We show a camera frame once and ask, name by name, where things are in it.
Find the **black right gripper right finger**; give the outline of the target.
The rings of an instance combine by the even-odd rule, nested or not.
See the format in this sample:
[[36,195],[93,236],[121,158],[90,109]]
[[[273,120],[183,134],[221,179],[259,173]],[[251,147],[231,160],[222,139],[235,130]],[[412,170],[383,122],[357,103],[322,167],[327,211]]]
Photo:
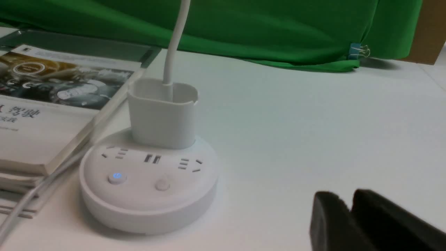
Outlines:
[[369,189],[354,192],[352,216],[378,251],[444,251],[445,232]]

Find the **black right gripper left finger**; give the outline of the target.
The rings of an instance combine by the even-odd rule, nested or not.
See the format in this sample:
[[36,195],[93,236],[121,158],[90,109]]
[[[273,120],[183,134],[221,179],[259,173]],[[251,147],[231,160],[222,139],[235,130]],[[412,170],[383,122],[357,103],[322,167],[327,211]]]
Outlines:
[[376,251],[335,193],[314,194],[309,237],[312,251]]

